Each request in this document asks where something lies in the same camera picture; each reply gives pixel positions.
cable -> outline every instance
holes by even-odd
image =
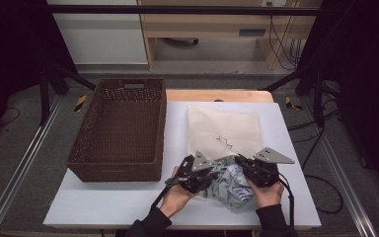
[[[294,195],[290,189],[290,184],[288,183],[287,178],[285,178],[285,176],[281,173],[279,173],[279,175],[285,180],[284,182],[283,180],[278,179],[279,182],[288,190],[288,199],[290,200],[290,225],[294,226]]]
[[[175,176],[174,176],[174,177],[177,177],[178,174],[180,174],[181,168],[184,166],[184,163],[186,163],[186,162],[187,162],[186,159],[184,159],[184,160],[181,162],[181,165],[180,165],[180,167],[178,168],[177,173],[175,173]],[[150,211],[149,211],[149,213],[152,212],[152,211],[156,208],[156,206],[158,205],[158,203],[161,201],[161,199],[164,197],[164,195],[165,195],[165,194],[168,192],[168,190],[170,190],[170,189],[171,189],[171,187],[169,187],[168,185],[165,186],[165,188],[163,189],[163,191],[161,191],[161,192],[159,193],[158,197],[156,197],[155,201],[153,201],[152,205],[150,206]]]
[[[319,135],[319,133],[318,133],[318,134],[316,134],[316,135],[314,135],[314,136],[311,136],[311,137],[309,137],[309,138],[303,139],[303,140],[297,140],[297,141],[293,141],[292,143],[300,143],[300,142],[309,141],[309,140],[311,140],[311,139],[315,138],[315,137],[316,137],[316,136],[318,136],[318,135]]]
[[[315,150],[315,147],[318,144],[320,138],[322,137],[322,134],[323,134],[324,130],[325,130],[325,127],[322,127],[322,130],[319,132],[318,138],[315,140],[315,143],[313,143],[312,148],[310,149],[309,153],[306,156],[306,159],[304,160],[303,164],[301,165],[301,170],[304,171],[304,167],[306,167],[307,162],[309,161],[310,157],[312,156],[312,153]]]
[[[271,33],[272,30],[274,30],[274,27],[273,27],[273,22],[272,22],[272,15],[270,15],[269,17],[270,17],[270,25],[269,25],[269,32],[268,32],[268,33],[269,33],[268,41],[269,41],[270,49],[271,49],[271,50],[273,51],[273,53],[275,54],[276,59],[278,60],[279,65],[280,65],[282,68],[284,68],[284,69],[286,69],[286,70],[295,70],[295,68],[287,68],[287,67],[283,66],[282,63],[281,63],[281,60],[279,59],[278,54],[276,53],[275,49],[273,49],[272,42],[270,41],[270,33]],[[283,46],[282,46],[282,50],[284,51],[285,56],[287,56],[287,54],[286,54],[286,52],[285,52]]]
[[[325,103],[323,103],[323,107],[328,103],[328,102],[335,102],[336,99],[329,99],[327,100]],[[327,113],[326,115],[324,115],[324,119],[328,119],[330,118],[332,115],[336,114],[336,113],[339,113],[340,110],[336,109],[334,111],[331,111],[329,113]],[[308,126],[308,125],[311,125],[313,123],[315,123],[316,121],[315,120],[311,120],[311,121],[308,121],[308,122],[305,122],[305,123],[300,123],[300,124],[295,124],[295,125],[292,125],[292,126],[289,126],[287,128],[288,131],[292,131],[292,130],[296,130],[296,129],[300,129],[300,128],[303,128],[305,126]]]
[[[296,51],[295,51],[295,55],[293,55],[293,48],[294,48],[294,43],[297,41],[297,49],[296,49]],[[301,39],[292,39],[291,40],[291,44],[290,44],[290,58],[289,58],[289,60],[290,61],[292,61],[293,63],[294,63],[294,65],[295,65],[295,67],[297,67],[298,66],[298,62],[299,62],[299,60],[300,60],[300,49],[301,48]]]
[[[327,104],[328,102],[331,102],[331,101],[333,101],[333,99],[327,100],[327,101],[323,104],[323,106],[324,106],[325,104]],[[331,115],[334,115],[334,114],[336,114],[336,113],[339,112],[339,111],[340,111],[340,110],[334,110],[334,111],[328,113],[327,115],[325,115],[324,118],[328,118],[328,117],[330,117]],[[312,148],[310,149],[309,153],[308,153],[307,156],[306,156],[306,159],[304,160],[303,164],[301,165],[301,170],[302,170],[302,171],[304,171],[304,169],[305,169],[305,167],[306,167],[306,164],[307,164],[307,162],[309,161],[309,159],[310,159],[310,157],[311,157],[313,151],[315,150],[316,145],[318,144],[320,138],[322,137],[322,134],[323,134],[324,130],[325,130],[325,127],[323,126],[323,127],[322,127],[322,130],[318,133],[318,138],[317,138],[317,139],[315,140],[315,142],[313,143]],[[327,180],[325,180],[325,179],[323,179],[323,178],[317,177],[317,176],[304,175],[304,177],[305,177],[305,178],[317,179],[317,180],[319,180],[319,181],[322,181],[322,182],[326,183],[327,185],[329,185],[332,189],[334,189],[334,190],[337,192],[337,194],[338,194],[338,196],[339,196],[339,198],[340,198],[340,206],[339,206],[336,210],[325,210],[325,209],[321,209],[321,208],[319,208],[318,206],[316,206],[316,209],[318,209],[319,211],[322,211],[322,212],[324,212],[324,213],[326,213],[326,214],[337,214],[337,213],[341,212],[341,210],[343,209],[343,197],[342,197],[342,195],[341,195],[341,192],[337,189],[337,187],[335,187],[335,186],[334,186],[333,184],[331,184],[329,181],[327,181]]]
[[[15,120],[20,116],[20,114],[21,114],[20,110],[18,110],[17,108],[9,107],[9,108],[7,108],[7,111],[8,111],[8,110],[14,110],[14,111],[17,112],[17,114],[16,114],[15,117],[12,118],[10,121],[0,123],[0,126],[2,126],[2,125],[7,125],[7,124],[9,124],[9,123],[15,121]]]
[[[282,68],[284,68],[284,69],[286,69],[286,70],[295,70],[295,69],[297,68],[296,63],[293,62],[293,61],[291,60],[291,58],[287,55],[287,52],[285,51],[285,46],[283,45],[282,40],[279,38],[278,33],[277,33],[277,31],[276,31],[276,29],[275,29],[275,27],[274,27],[274,25],[273,25],[272,15],[269,15],[269,19],[270,19],[270,24],[269,24],[269,32],[268,32],[268,35],[269,35],[269,37],[268,37],[268,41],[269,41],[269,46],[270,46],[271,50],[272,50],[273,53],[275,54],[276,59],[278,60],[278,63],[279,63],[279,65],[280,65]],[[288,30],[288,24],[285,26],[284,34],[287,33],[287,30]],[[284,54],[285,54],[285,57],[288,59],[288,61],[290,62],[290,64],[294,66],[294,68],[287,68],[287,67],[285,67],[285,66],[282,65],[281,60],[279,59],[278,54],[277,54],[277,53],[275,52],[275,50],[273,49],[272,42],[271,42],[271,40],[270,40],[270,33],[271,33],[272,31],[274,32],[274,34],[275,34],[275,36],[276,36],[276,38],[277,38],[277,40],[278,40],[278,42],[279,42],[279,45],[281,46],[281,49],[282,49],[282,51],[283,51]]]
[[[335,192],[337,192],[338,197],[340,197],[340,206],[336,210],[324,210],[324,209],[319,208],[318,206],[316,206],[316,209],[318,209],[318,210],[320,210],[320,211],[322,211],[322,212],[324,212],[326,214],[338,214],[338,213],[341,212],[341,210],[343,209],[343,197],[342,197],[341,192],[337,189],[337,187],[335,187],[329,181],[327,181],[325,179],[322,179],[320,177],[317,177],[317,176],[304,175],[304,177],[306,177],[306,178],[312,178],[312,179],[316,179],[316,180],[324,182],[325,184],[329,185],[332,189],[334,189]]]

black cable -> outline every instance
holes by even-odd
[[[178,176],[178,174],[180,174],[180,170],[181,170],[181,167],[184,166],[184,163],[187,162],[186,159],[183,159],[183,161],[181,162],[181,165],[180,167],[178,168],[177,170],[177,173],[175,173],[175,177]],[[170,190],[171,187],[168,187],[168,185],[165,186],[165,189],[163,189],[163,191],[161,191],[158,195],[158,197],[156,197],[155,201],[153,201],[152,205],[150,206],[150,211],[149,212],[152,212],[152,210],[155,209],[155,207],[158,205],[159,201],[161,201],[161,199],[164,197],[164,195],[168,192],[168,190]]]
[[[326,102],[323,103],[323,107],[328,103],[328,102],[336,102],[337,100],[336,99],[329,99],[327,100]],[[329,117],[331,117],[332,115],[338,113],[340,110],[334,110],[330,113],[327,113],[326,115],[324,115],[324,119],[328,119]],[[295,125],[292,125],[292,126],[289,126],[287,128],[288,131],[292,131],[292,130],[296,130],[296,129],[300,129],[300,128],[303,128],[305,126],[308,126],[308,125],[311,125],[313,123],[315,123],[316,121],[315,120],[311,120],[311,121],[308,121],[308,122],[305,122],[305,123],[300,123],[300,124],[295,124]]]
[[[318,134],[315,134],[315,135],[313,135],[313,136],[311,136],[311,137],[309,137],[309,138],[303,139],[303,140],[296,140],[296,141],[293,141],[292,143],[294,144],[294,143],[300,143],[300,142],[309,141],[309,140],[312,140],[313,138],[315,138],[315,137],[318,136],[318,135],[319,135],[319,133],[318,133]]]
[[[301,170],[304,171],[304,167],[306,167],[307,162],[309,161],[310,157],[312,156],[313,151],[315,150],[316,145],[318,144],[320,138],[322,137],[323,131],[325,130],[325,127],[322,127],[322,130],[319,132],[318,138],[315,140],[315,143],[313,144],[312,148],[310,149],[309,153],[306,156],[306,159],[304,160],[303,164],[301,165]]]
[[[279,175],[284,178],[285,182],[281,179],[278,179],[279,182],[288,190],[288,199],[290,201],[290,225],[294,226],[294,195],[290,189],[290,184],[288,183],[287,178],[283,176],[281,173]]]
[[[287,68],[287,67],[283,66],[282,63],[281,63],[281,60],[279,59],[278,54],[276,53],[275,49],[273,49],[272,42],[270,41],[270,33],[272,32],[272,30],[275,31],[275,28],[273,27],[272,15],[270,15],[269,18],[270,18],[270,24],[269,24],[269,32],[268,32],[268,35],[269,35],[269,37],[268,37],[268,41],[269,41],[270,49],[271,49],[271,50],[273,51],[273,53],[275,54],[276,59],[278,60],[279,65],[280,65],[282,68],[284,68],[284,69],[286,69],[286,70],[295,70],[295,68]],[[285,52],[283,46],[282,46],[282,50],[284,51],[285,56],[287,56],[287,54],[286,54],[286,52]]]
[[[295,55],[293,55],[294,45],[296,41],[297,41],[296,51],[295,51]],[[291,44],[290,44],[289,60],[294,63],[295,67],[298,66],[298,62],[300,60],[300,50],[301,50],[301,39],[292,39]]]
[[[342,197],[341,192],[337,189],[337,187],[335,187],[329,181],[327,181],[325,179],[322,179],[320,177],[317,177],[317,176],[304,175],[304,177],[306,177],[306,178],[312,178],[312,179],[316,179],[316,180],[324,182],[325,184],[329,185],[332,189],[334,189],[335,192],[337,192],[338,197],[340,197],[340,206],[338,207],[338,209],[336,209],[336,210],[324,210],[324,209],[319,208],[318,206],[316,206],[316,209],[318,209],[318,210],[320,210],[320,211],[322,211],[322,212],[324,212],[326,214],[338,214],[338,213],[341,212],[341,210],[343,209],[343,197]]]
[[[17,112],[17,114],[16,114],[15,117],[12,118],[10,121],[4,122],[4,123],[0,123],[0,126],[2,126],[2,125],[7,125],[7,124],[9,124],[9,123],[15,121],[15,120],[20,116],[20,114],[21,114],[20,110],[18,110],[17,108],[9,107],[9,108],[7,108],[7,111],[8,111],[8,110],[14,110],[14,111]]]

black curtain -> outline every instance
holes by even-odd
[[[45,0],[25,3],[47,4]],[[52,14],[29,12],[22,1],[0,0],[0,118],[8,98],[37,85],[50,61],[77,73]],[[54,73],[51,84],[67,88],[61,74]]]
[[[337,7],[347,3],[325,1],[324,4],[324,7]],[[300,66],[313,57],[323,35],[337,20],[337,17],[318,17]],[[379,1],[372,4],[356,0],[319,60],[323,78],[340,84],[342,117],[363,163],[379,172]],[[313,78],[301,80],[308,80],[309,85],[313,82]]]

metal bracket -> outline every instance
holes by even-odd
[[[194,160],[192,163],[193,172],[208,169],[212,165],[213,165],[213,162],[207,160],[205,156],[199,150],[195,152]]]
[[[290,159],[269,147],[259,151],[254,155],[254,158],[262,160],[266,163],[294,164],[293,159]]]

white cabinet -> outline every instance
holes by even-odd
[[[47,0],[48,4],[137,5],[135,0]],[[75,64],[147,64],[138,14],[53,14]]]

